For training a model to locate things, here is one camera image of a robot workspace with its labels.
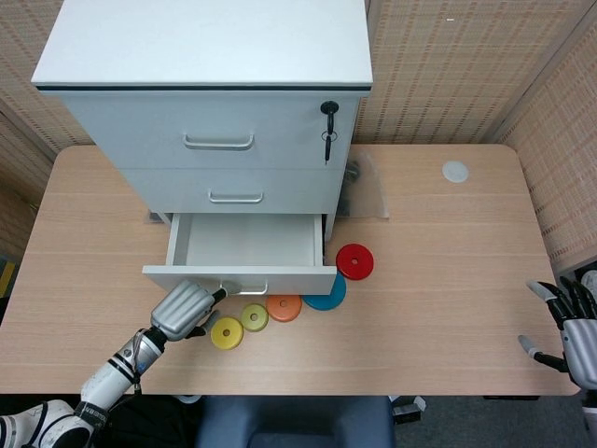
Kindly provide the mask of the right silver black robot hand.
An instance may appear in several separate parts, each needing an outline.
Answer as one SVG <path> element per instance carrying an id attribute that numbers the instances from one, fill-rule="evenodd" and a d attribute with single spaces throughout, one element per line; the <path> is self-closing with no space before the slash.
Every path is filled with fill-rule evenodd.
<path id="1" fill-rule="evenodd" d="M 555 357 L 538 349 L 526 336 L 518 337 L 523 351 L 534 361 L 567 373 L 571 381 L 585 389 L 596 389 L 596 299 L 578 281 L 565 277 L 557 287 L 529 280 L 526 286 L 546 304 L 559 331 L 563 355 Z"/>

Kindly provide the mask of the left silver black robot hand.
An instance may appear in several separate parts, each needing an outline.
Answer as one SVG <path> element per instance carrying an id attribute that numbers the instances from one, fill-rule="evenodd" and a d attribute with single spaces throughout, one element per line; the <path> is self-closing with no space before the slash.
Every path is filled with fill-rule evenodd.
<path id="1" fill-rule="evenodd" d="M 205 336 L 217 319 L 214 306 L 229 295 L 229 287 L 209 292 L 199 284 L 184 280 L 152 310 L 150 324 L 169 342 Z"/>

